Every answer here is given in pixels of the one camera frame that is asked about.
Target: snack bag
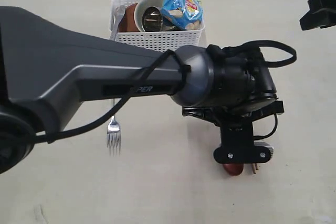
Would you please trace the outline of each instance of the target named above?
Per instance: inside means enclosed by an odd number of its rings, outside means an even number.
[[[181,29],[198,30],[203,16],[201,0],[163,0],[161,14]]]

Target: white table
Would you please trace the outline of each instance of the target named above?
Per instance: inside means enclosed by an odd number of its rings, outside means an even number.
[[[298,52],[272,70],[286,112],[267,142],[273,159],[257,175],[229,177],[213,158],[219,130],[183,118],[169,97],[131,99],[118,113],[122,154],[110,157],[106,126],[40,144],[0,175],[0,223],[335,223],[336,28],[302,32],[307,0],[203,0],[207,42],[235,46],[273,39]],[[67,29],[108,38],[110,0],[0,0]],[[269,60],[287,55],[264,50]],[[85,103],[69,127],[110,107]],[[256,123],[268,133],[272,118]]]

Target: white plastic basket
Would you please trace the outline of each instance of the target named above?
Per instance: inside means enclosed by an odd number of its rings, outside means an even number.
[[[114,12],[120,5],[130,6],[140,0],[112,0],[110,30],[113,29]],[[164,52],[168,49],[175,50],[184,45],[198,46],[201,34],[204,30],[204,22],[201,22],[200,30],[195,31],[160,31],[154,33],[117,33],[116,41],[144,47],[155,51]]]

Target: gray robot arm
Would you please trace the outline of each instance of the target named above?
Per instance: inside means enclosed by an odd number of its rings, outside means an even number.
[[[269,62],[260,47],[292,57]],[[253,141],[271,136],[277,120],[266,136],[253,136],[252,122],[283,112],[268,68],[296,58],[293,48],[270,40],[223,49],[184,46],[162,54],[69,31],[18,7],[0,7],[0,173],[34,144],[85,133],[130,97],[158,94],[170,95],[183,115],[221,128],[218,162],[265,163],[272,151]],[[111,98],[121,100],[104,116],[62,131],[83,101]],[[35,136],[41,131],[46,134]],[[234,158],[227,159],[228,151]]]

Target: brown bowl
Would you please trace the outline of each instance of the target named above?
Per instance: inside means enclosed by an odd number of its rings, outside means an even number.
[[[120,33],[136,33],[139,32],[138,28],[135,25],[134,21],[134,11],[135,7],[137,6],[137,3],[130,5],[126,8],[125,15],[122,18],[118,32]]]

